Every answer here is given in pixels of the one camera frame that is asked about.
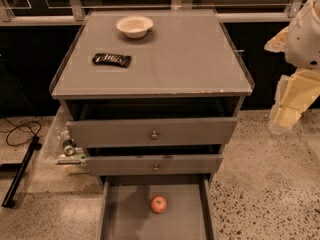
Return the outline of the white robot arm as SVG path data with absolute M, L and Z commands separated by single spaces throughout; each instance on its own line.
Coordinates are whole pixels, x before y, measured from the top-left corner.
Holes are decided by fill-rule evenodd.
M 269 115 L 273 134 L 289 131 L 320 96 L 320 0 L 307 0 L 290 24 L 264 46 L 269 52 L 283 52 L 296 67 L 282 75 Z

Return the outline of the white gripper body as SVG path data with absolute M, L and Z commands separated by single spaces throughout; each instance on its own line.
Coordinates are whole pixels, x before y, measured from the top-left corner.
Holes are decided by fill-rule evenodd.
M 318 3 L 306 4 L 290 22 L 286 61 L 297 68 L 320 69 L 320 12 Z

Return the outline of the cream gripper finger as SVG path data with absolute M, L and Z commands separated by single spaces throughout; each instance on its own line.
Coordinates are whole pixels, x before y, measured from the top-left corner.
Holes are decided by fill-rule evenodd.
M 264 49 L 269 52 L 279 53 L 285 51 L 286 36 L 288 33 L 288 28 L 285 27 L 279 31 L 274 37 L 267 41 Z
M 269 115 L 269 130 L 277 135 L 291 130 L 319 96 L 319 70 L 298 68 L 291 76 L 282 75 Z

